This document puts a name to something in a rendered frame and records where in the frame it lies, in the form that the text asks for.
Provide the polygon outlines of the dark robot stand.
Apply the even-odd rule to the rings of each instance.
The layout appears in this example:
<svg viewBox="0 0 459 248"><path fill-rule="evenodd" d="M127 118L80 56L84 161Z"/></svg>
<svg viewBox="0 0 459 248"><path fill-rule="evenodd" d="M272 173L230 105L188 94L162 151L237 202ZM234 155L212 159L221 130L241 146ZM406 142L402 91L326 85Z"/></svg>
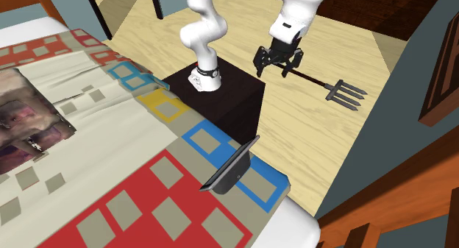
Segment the dark robot stand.
<svg viewBox="0 0 459 248"><path fill-rule="evenodd" d="M257 134L266 84L222 58L218 65L221 87L213 92L198 92L188 81L194 63L163 81L186 105L244 144Z"/></svg>

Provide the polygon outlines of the black metal frame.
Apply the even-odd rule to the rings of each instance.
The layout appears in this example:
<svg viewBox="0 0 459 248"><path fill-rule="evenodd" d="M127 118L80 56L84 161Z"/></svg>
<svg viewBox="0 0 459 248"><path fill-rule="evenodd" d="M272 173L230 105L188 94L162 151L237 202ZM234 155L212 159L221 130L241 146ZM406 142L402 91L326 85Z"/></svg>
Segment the black metal frame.
<svg viewBox="0 0 459 248"><path fill-rule="evenodd" d="M102 0L100 4L96 0L89 0L91 7L107 37L112 40L124 19L129 14L137 0ZM164 14L160 0L152 0L154 12L158 19L163 20Z"/></svg>

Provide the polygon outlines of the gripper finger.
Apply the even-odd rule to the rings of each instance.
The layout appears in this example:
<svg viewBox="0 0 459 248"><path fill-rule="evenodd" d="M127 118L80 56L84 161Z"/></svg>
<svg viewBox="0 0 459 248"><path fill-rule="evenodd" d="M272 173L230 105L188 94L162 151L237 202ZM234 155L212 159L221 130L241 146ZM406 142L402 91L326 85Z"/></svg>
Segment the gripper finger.
<svg viewBox="0 0 459 248"><path fill-rule="evenodd" d="M260 46L254 56L253 64L256 68L257 77L261 77L263 69L272 64L271 50L266 49L264 46Z"/></svg>
<svg viewBox="0 0 459 248"><path fill-rule="evenodd" d="M290 72L293 68L298 68L302 57L303 57L303 51L301 49L296 49L293 53L293 60L286 60L285 66L282 69L282 77L286 78L288 72Z"/></svg>

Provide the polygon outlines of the dark garden fork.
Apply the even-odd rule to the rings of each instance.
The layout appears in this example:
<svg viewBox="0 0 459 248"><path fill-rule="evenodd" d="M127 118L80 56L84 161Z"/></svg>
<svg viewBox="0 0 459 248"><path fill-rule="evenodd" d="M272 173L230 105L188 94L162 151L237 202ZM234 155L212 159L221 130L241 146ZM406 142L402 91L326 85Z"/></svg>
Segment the dark garden fork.
<svg viewBox="0 0 459 248"><path fill-rule="evenodd" d="M286 75L287 73L295 74L303 79L316 83L317 85L327 89L328 94L325 97L327 101L336 102L343 107L353 111L358 111L358 107L360 106L360 103L357 100L362 100L364 99L364 95L367 95L367 92L364 90L350 85L344 82L342 79L338 80L334 85L330 85L292 68L287 68L285 65L277 63L275 66L282 69L282 75Z"/></svg>

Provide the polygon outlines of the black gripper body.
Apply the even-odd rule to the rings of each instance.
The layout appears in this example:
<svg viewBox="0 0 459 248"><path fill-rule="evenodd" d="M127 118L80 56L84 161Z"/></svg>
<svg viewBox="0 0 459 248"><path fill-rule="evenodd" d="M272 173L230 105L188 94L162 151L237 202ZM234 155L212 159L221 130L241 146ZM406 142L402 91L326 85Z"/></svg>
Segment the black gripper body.
<svg viewBox="0 0 459 248"><path fill-rule="evenodd" d="M272 63L286 63L287 60L291 59L296 53L300 51L298 45L302 37L299 36L299 33L294 36L291 43L285 43L276 38L272 39L269 57Z"/></svg>

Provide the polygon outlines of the mottled brown pink cloth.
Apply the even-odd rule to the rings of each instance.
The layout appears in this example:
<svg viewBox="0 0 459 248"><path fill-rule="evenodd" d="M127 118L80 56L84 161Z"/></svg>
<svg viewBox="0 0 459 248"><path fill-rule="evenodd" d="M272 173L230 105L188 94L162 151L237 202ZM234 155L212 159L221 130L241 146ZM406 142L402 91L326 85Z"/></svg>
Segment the mottled brown pink cloth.
<svg viewBox="0 0 459 248"><path fill-rule="evenodd" d="M45 155L75 132L17 68L0 71L0 174Z"/></svg>

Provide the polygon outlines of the brown wooden door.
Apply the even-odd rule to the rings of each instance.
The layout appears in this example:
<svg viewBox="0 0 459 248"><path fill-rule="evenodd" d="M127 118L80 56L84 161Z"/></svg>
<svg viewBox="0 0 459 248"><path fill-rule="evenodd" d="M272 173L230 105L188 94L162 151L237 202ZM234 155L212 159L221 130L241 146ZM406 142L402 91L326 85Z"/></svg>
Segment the brown wooden door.
<svg viewBox="0 0 459 248"><path fill-rule="evenodd" d="M419 115L432 127L459 107L459 12L449 22Z"/></svg>

